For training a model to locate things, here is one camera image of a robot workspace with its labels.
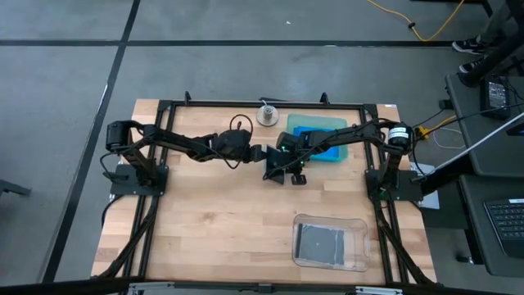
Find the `black crossbar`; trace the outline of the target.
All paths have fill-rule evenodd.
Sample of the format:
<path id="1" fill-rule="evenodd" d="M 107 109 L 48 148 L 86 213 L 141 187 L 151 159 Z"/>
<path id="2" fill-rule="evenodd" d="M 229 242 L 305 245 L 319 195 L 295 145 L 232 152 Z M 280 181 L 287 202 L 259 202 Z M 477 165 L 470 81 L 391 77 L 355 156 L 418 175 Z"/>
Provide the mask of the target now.
<path id="1" fill-rule="evenodd" d="M 127 292 L 132 283 L 162 282 L 147 280 L 140 276 L 71 280 L 39 284 L 19 284 L 0 287 L 0 295 L 109 295 Z M 439 284 L 405 284 L 390 283 L 383 286 L 363 284 L 271 284 L 271 283 L 227 283 L 227 282 L 175 282 L 175 289 L 220 290 L 236 292 L 253 292 L 259 295 L 270 295 L 277 292 L 319 292 L 343 293 L 355 295 L 356 286 L 371 286 L 402 289 L 404 295 L 509 295 L 508 293 L 448 288 Z"/>

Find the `blue disc case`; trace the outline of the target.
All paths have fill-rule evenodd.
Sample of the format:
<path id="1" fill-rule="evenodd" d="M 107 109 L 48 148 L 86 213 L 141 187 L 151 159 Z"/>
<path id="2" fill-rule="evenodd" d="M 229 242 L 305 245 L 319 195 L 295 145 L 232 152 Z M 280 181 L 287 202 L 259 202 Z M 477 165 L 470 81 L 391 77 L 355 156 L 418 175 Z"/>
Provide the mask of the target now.
<path id="1" fill-rule="evenodd" d="M 314 128 L 314 127 L 306 127 L 306 126 L 296 126 L 293 129 L 293 134 L 295 136 L 300 135 L 301 133 L 307 132 L 307 131 L 331 131 L 331 129 L 322 129 L 322 128 Z M 342 160 L 342 155 L 339 147 L 330 147 L 326 152 L 319 153 L 312 155 L 310 157 L 313 161 L 331 161 L 331 162 L 338 162 Z"/>

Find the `black power adapter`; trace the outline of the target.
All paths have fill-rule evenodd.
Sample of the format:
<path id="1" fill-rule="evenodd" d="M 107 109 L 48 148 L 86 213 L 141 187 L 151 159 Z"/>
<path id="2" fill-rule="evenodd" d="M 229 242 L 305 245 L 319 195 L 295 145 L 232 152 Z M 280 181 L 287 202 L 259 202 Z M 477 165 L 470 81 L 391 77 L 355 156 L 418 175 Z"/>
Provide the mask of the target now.
<path id="1" fill-rule="evenodd" d="M 494 120 L 507 120 L 511 116 L 508 91 L 498 76 L 486 77 L 480 89 L 481 115 Z"/>

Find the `yellow extension plug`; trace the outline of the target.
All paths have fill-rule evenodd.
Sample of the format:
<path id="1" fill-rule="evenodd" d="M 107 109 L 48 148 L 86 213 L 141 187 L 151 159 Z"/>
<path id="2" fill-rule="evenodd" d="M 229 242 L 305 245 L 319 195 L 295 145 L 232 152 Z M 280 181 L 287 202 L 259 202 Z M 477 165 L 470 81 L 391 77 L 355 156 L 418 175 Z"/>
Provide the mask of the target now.
<path id="1" fill-rule="evenodd" d="M 425 128 L 425 127 L 422 127 L 421 125 L 419 125 L 419 126 L 417 126 L 414 129 L 415 135 L 417 136 L 417 138 L 419 140 L 426 140 L 426 139 L 429 138 L 430 132 L 432 132 L 433 130 L 437 129 L 438 127 L 443 126 L 444 124 L 446 124 L 448 122 L 451 122 L 455 118 L 456 118 L 456 116 L 448 117 L 448 118 L 444 119 L 443 121 L 441 121 L 438 125 L 436 125 L 434 127 L 431 127 L 431 128 Z"/>

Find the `black keyboard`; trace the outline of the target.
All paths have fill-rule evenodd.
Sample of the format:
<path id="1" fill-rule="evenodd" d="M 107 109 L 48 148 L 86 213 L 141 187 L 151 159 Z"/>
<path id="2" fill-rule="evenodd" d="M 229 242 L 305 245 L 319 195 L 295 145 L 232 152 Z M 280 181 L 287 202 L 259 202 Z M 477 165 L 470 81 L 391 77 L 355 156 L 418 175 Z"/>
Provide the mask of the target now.
<path id="1" fill-rule="evenodd" d="M 484 208 L 504 254 L 524 259 L 524 198 L 487 201 Z"/>

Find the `person's leg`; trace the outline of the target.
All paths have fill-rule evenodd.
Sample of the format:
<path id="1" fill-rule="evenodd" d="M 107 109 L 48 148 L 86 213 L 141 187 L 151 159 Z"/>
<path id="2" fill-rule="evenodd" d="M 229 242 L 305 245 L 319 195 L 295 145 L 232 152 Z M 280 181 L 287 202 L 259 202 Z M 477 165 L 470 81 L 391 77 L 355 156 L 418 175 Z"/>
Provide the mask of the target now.
<path id="1" fill-rule="evenodd" d="M 494 11 L 484 29 L 479 33 L 477 40 L 484 44 L 493 43 L 502 31 L 504 24 L 511 18 L 512 12 L 508 5 L 508 0 L 504 0 L 501 6 Z"/>

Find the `person's shoe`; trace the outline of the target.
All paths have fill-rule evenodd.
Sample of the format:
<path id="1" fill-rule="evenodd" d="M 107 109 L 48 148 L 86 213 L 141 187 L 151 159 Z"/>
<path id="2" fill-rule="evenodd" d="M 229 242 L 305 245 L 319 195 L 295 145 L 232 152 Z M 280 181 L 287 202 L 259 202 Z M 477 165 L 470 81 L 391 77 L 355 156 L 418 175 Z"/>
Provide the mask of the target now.
<path id="1" fill-rule="evenodd" d="M 462 64 L 458 67 L 458 70 L 460 73 L 467 74 L 473 71 L 476 67 L 478 67 L 484 60 L 485 58 L 481 57 L 479 59 L 476 59 L 475 61 L 471 61 L 469 63 Z"/>
<path id="2" fill-rule="evenodd" d="M 456 52 L 481 55 L 488 48 L 488 44 L 481 41 L 479 35 L 471 39 L 453 41 L 451 47 Z"/>

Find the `black desk leg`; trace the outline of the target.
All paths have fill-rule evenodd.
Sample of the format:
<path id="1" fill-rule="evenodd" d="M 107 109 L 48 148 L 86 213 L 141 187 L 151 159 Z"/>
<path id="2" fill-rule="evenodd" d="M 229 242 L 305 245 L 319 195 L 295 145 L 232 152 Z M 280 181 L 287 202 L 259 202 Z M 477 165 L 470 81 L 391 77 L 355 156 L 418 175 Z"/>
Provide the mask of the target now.
<path id="1" fill-rule="evenodd" d="M 510 57 L 515 51 L 524 45 L 524 25 L 518 32 L 502 42 L 492 53 L 468 73 L 459 73 L 460 81 L 470 88 L 479 84 L 496 66 Z"/>

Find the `white rod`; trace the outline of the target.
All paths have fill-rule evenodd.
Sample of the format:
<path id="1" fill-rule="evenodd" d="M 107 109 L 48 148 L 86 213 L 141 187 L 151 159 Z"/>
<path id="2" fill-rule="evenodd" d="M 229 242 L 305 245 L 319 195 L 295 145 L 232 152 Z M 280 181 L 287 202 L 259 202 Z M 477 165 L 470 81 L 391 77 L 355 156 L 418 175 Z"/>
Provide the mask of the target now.
<path id="1" fill-rule="evenodd" d="M 476 175 L 524 177 L 524 120 L 500 126 L 437 169 L 465 160 Z"/>

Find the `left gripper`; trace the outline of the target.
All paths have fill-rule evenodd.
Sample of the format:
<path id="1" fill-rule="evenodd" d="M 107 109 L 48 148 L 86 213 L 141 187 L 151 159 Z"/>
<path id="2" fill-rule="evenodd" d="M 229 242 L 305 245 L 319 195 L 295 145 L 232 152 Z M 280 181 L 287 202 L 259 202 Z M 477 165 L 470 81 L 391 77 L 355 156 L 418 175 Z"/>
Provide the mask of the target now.
<path id="1" fill-rule="evenodd" d="M 267 152 L 270 150 L 268 145 L 252 145 L 245 151 L 245 163 L 269 161 L 270 156 Z"/>

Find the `black aluminium table frame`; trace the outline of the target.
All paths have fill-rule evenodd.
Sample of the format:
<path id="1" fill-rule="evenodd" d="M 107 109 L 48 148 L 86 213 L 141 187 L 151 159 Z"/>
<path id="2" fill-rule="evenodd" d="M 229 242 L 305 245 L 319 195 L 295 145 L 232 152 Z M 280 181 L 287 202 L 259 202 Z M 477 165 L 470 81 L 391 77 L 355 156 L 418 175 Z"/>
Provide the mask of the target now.
<path id="1" fill-rule="evenodd" d="M 254 143 L 274 145 L 286 128 L 287 115 L 305 114 L 345 119 L 359 124 L 350 104 L 277 104 L 281 119 L 274 127 L 257 126 L 255 114 L 262 102 L 175 102 L 173 131 L 188 137 L 228 129 L 236 114 L 249 116 Z M 305 186 L 263 181 L 264 163 L 230 170 L 222 161 L 197 163 L 180 152 L 168 152 L 167 191 L 159 209 L 148 256 L 145 280 L 203 284 L 213 288 L 229 283 L 242 291 L 260 293 L 300 287 L 334 288 L 346 285 L 386 284 L 382 252 L 372 203 L 368 200 L 364 170 L 378 163 L 377 149 L 368 164 L 362 143 L 348 146 L 349 157 L 339 163 L 308 163 Z M 122 197 L 107 212 L 91 275 L 101 275 L 124 249 L 132 231 L 138 197 Z M 436 281 L 420 211 L 409 202 L 395 202 L 404 248 L 426 277 Z M 369 264 L 364 272 L 298 266 L 292 260 L 293 221 L 299 214 L 344 219 L 358 218 L 368 226 Z M 215 288 L 226 288 L 221 284 Z"/>

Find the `black side desk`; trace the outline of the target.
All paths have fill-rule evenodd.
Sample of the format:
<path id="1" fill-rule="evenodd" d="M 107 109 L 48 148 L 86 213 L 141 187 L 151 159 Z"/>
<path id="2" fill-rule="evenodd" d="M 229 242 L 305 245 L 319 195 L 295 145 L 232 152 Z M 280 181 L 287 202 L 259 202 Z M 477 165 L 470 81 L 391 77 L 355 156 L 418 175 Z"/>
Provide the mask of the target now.
<path id="1" fill-rule="evenodd" d="M 445 82 L 456 114 L 464 118 L 458 126 L 467 148 L 504 125 L 503 121 L 478 113 L 481 110 L 480 87 L 469 88 L 463 85 L 457 75 L 448 75 Z M 510 124 L 519 120 L 524 120 L 524 106 L 511 111 L 511 116 L 506 121 Z M 524 198 L 524 177 L 476 175 L 471 166 L 465 166 L 465 160 L 459 160 L 458 163 L 464 164 L 466 169 L 458 177 L 458 186 L 472 231 L 470 250 L 473 261 L 482 264 L 491 275 L 524 278 L 524 259 L 504 254 L 484 208 L 484 202 L 487 201 Z"/>

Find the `clear plastic bin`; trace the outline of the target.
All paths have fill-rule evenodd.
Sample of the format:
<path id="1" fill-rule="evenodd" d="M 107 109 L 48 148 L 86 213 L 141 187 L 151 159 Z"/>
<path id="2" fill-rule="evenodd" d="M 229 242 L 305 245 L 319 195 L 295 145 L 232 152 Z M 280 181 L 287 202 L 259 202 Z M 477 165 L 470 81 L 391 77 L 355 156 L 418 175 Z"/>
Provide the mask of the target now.
<path id="1" fill-rule="evenodd" d="M 296 235 L 298 233 L 297 227 L 300 223 L 344 230 L 344 265 L 328 267 L 322 265 L 313 265 L 312 263 L 308 262 L 296 263 L 294 254 Z M 298 266 L 352 272 L 365 272 L 369 268 L 371 254 L 368 226 L 361 219 L 342 219 L 299 214 L 293 220 L 292 242 L 292 260 Z"/>

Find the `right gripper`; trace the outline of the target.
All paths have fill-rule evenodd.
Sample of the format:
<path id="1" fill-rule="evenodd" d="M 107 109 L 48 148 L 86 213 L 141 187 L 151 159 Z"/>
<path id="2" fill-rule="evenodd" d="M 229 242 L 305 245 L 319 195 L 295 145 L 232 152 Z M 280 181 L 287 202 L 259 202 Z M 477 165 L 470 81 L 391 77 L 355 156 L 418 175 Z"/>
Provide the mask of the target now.
<path id="1" fill-rule="evenodd" d="M 300 141 L 300 136 L 295 136 L 287 132 L 280 133 L 277 140 L 277 149 L 288 154 L 288 162 L 283 166 L 286 175 L 293 174 L 291 183 L 293 185 L 306 185 L 307 179 L 301 175 L 307 150 Z"/>

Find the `grey chair base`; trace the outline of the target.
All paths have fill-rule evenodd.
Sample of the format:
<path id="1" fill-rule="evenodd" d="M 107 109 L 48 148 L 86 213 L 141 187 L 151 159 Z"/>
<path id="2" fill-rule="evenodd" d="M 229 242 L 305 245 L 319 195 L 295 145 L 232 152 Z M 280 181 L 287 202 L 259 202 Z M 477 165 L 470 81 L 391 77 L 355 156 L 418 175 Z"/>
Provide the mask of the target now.
<path id="1" fill-rule="evenodd" d="M 14 193 L 25 197 L 30 195 L 31 189 L 0 179 L 0 197 L 4 193 Z"/>

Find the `silver bracket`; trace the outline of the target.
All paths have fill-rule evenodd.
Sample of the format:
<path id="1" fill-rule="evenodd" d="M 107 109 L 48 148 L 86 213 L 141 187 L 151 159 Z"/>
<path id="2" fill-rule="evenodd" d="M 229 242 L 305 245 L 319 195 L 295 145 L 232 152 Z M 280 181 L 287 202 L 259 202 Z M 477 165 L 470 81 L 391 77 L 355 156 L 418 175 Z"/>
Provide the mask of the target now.
<path id="1" fill-rule="evenodd" d="M 144 295 L 146 291 L 158 291 L 174 288 L 175 282 L 142 282 L 129 285 L 126 295 Z"/>
<path id="2" fill-rule="evenodd" d="M 355 295 L 404 295 L 404 293 L 398 288 L 356 286 Z"/>

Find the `green translucent bin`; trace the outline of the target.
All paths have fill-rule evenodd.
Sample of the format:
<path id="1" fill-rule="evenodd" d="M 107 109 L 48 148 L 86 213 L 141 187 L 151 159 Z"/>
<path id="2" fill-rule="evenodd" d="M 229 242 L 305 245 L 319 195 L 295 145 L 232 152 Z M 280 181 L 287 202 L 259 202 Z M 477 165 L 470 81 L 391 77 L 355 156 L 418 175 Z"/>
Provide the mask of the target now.
<path id="1" fill-rule="evenodd" d="M 289 134 L 293 134 L 293 129 L 296 126 L 306 126 L 306 127 L 314 127 L 314 128 L 322 128 L 322 129 L 331 129 L 333 131 L 334 129 L 343 129 L 347 127 L 347 121 L 342 118 L 334 118 L 334 117 L 327 117 L 327 116 L 307 116 L 307 115 L 301 115 L 301 114 L 290 114 L 287 117 L 287 128 L 286 131 Z M 343 146 L 338 146 L 341 151 L 342 160 L 344 161 L 348 155 L 348 148 Z"/>

